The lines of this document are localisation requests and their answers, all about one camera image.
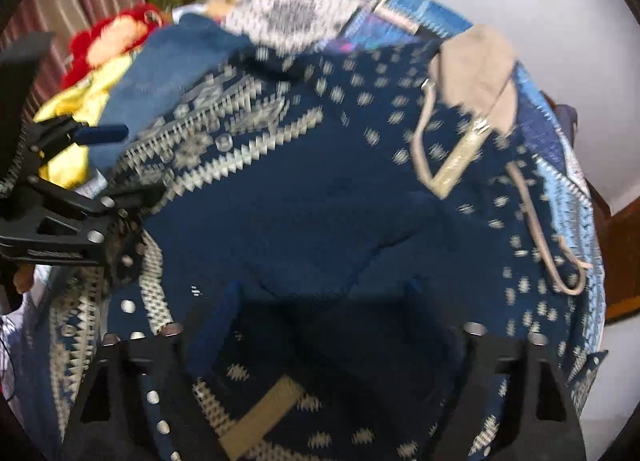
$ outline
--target yellow fabric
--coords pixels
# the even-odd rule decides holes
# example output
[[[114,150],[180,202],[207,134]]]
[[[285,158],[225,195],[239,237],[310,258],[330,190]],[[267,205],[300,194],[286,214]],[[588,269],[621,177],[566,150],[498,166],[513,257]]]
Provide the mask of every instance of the yellow fabric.
[[[76,121],[95,126],[100,121],[109,91],[127,72],[133,54],[117,56],[89,73],[73,87],[59,92],[44,104],[33,121],[71,114]],[[40,176],[52,183],[71,189],[87,180],[89,149],[75,143],[40,168]]]

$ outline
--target beige drawstring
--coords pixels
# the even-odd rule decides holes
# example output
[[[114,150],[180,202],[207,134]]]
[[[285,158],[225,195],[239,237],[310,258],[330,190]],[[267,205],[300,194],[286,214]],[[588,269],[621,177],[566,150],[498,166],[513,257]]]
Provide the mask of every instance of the beige drawstring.
[[[582,293],[584,290],[584,286],[586,285],[587,275],[585,270],[593,266],[578,259],[574,255],[574,252],[571,251],[571,249],[566,245],[564,237],[560,237],[560,248],[562,251],[564,251],[564,254],[569,259],[569,262],[577,267],[579,275],[578,285],[574,289],[568,288],[564,285],[564,282],[562,282],[560,274],[556,269],[554,258],[551,256],[549,247],[546,244],[545,234],[543,233],[542,227],[540,226],[540,221],[538,220],[538,215],[536,214],[536,209],[533,206],[533,201],[531,200],[531,196],[529,195],[529,189],[527,188],[527,184],[525,183],[524,177],[522,176],[522,172],[520,171],[518,165],[516,165],[513,161],[507,163],[506,169],[509,173],[509,176],[511,177],[511,180],[513,181],[513,184],[518,189],[520,197],[522,197],[522,201],[526,209],[529,232],[531,232],[531,237],[533,237],[533,241],[540,250],[540,255],[542,256],[542,260],[544,261],[546,266],[546,271],[548,271],[553,281],[560,288],[560,291],[566,293],[567,295],[580,295],[580,293]]]
[[[431,119],[431,115],[433,114],[433,107],[435,105],[436,92],[433,81],[425,81],[425,83],[422,84],[422,92],[424,93],[424,105],[422,106],[420,120],[418,120],[418,125],[415,128],[414,137],[411,141],[410,151],[412,161],[414,162],[415,173],[418,176],[418,179],[425,186],[429,187],[433,184],[433,178],[431,176],[429,163],[424,152],[422,135],[427,127],[427,124],[429,123],[429,120]],[[578,259],[571,251],[571,249],[566,245],[564,238],[560,237],[559,245],[561,250],[569,259],[569,262],[574,264],[574,266],[578,269],[577,286],[574,289],[566,287],[566,285],[562,281],[562,278],[560,277],[560,274],[558,273],[558,269],[556,268],[554,259],[551,256],[551,251],[549,250],[549,247],[545,240],[545,234],[542,231],[540,221],[538,220],[538,215],[536,214],[535,206],[529,194],[529,188],[525,183],[525,179],[522,176],[520,168],[514,162],[510,161],[507,163],[506,169],[509,173],[509,176],[511,177],[511,180],[513,181],[513,184],[518,189],[520,197],[522,197],[522,201],[525,207],[524,211],[527,215],[529,232],[531,233],[531,237],[533,238],[536,246],[540,250],[540,255],[542,256],[542,260],[545,263],[546,271],[548,271],[551,279],[553,279],[554,283],[563,293],[573,296],[580,295],[580,293],[582,293],[584,290],[584,286],[586,285],[585,270],[592,267],[592,265]]]
[[[424,104],[422,105],[420,120],[418,120],[418,125],[415,127],[414,137],[411,140],[409,151],[411,152],[411,159],[414,162],[415,173],[418,179],[425,186],[429,186],[432,176],[427,157],[424,153],[422,134],[425,128],[427,128],[427,124],[433,113],[433,106],[436,103],[436,88],[433,81],[427,78],[420,89],[422,89],[422,93],[424,94]]]

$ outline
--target white wall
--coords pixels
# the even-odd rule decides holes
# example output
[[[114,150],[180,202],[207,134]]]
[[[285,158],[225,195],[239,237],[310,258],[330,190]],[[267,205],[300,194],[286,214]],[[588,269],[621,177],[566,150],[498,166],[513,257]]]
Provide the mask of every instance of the white wall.
[[[640,26],[623,0],[439,0],[513,42],[580,115],[577,155],[614,211],[640,195]]]
[[[580,423],[588,461],[599,459],[640,401],[640,316],[605,328],[609,356],[598,371]]]

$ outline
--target navy blue cloth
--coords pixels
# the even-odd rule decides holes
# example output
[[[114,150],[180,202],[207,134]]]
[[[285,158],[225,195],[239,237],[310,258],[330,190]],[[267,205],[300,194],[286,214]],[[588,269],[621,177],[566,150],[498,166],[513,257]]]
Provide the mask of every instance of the navy blue cloth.
[[[168,195],[145,222],[154,251],[132,252],[146,280],[114,293],[108,330],[192,325],[194,307],[227,308],[190,333],[200,356],[191,375],[212,394],[199,397],[204,411],[215,401],[218,417],[239,419],[289,375],[307,396],[265,441],[332,459],[424,451],[460,370],[451,330],[466,321],[544,333],[567,378],[580,369],[569,339],[582,305],[554,289],[505,170],[520,168],[572,285],[522,131],[488,139],[444,200],[416,177],[408,141],[437,50],[280,57],[251,47],[206,78],[117,168],[119,184],[164,177]],[[432,173],[469,121],[436,103],[423,141]],[[123,313],[126,302],[137,309]]]
[[[559,104],[554,109],[558,123],[562,127],[562,132],[569,140],[571,146],[575,144],[575,133],[578,128],[578,111],[571,105]]]
[[[178,105],[207,71],[249,44],[247,37],[231,35],[196,14],[185,14],[179,24],[152,33],[111,89],[100,118],[101,124],[126,124],[129,137],[121,143],[90,147],[91,164],[103,173],[109,171],[140,130]]]

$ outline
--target red fabric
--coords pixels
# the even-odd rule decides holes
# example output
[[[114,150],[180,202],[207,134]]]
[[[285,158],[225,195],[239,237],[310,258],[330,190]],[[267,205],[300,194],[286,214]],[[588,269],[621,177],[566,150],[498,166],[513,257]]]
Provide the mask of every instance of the red fabric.
[[[160,19],[160,24],[158,24],[155,20],[147,17],[147,13],[150,11],[155,12],[156,15],[154,17]],[[127,47],[124,50],[124,53],[126,53],[127,51],[131,51],[132,49],[135,49],[136,47],[145,43],[148,36],[154,30],[162,26],[162,17],[160,15],[160,10],[153,4],[141,4],[132,9],[125,9],[114,17],[105,18],[94,25],[91,29],[81,31],[80,33],[76,34],[76,36],[73,37],[71,42],[69,43],[69,51],[73,56],[73,61],[71,63],[70,69],[62,78],[62,82],[60,83],[61,90],[67,89],[77,84],[80,80],[87,76],[89,72],[92,71],[92,67],[86,61],[86,55],[89,51],[89,47],[91,47],[91,44],[100,36],[102,30],[105,27],[107,27],[119,16],[125,15],[133,17],[139,22],[143,22],[147,27],[147,32],[144,36],[138,38],[138,40],[136,40],[132,45]]]

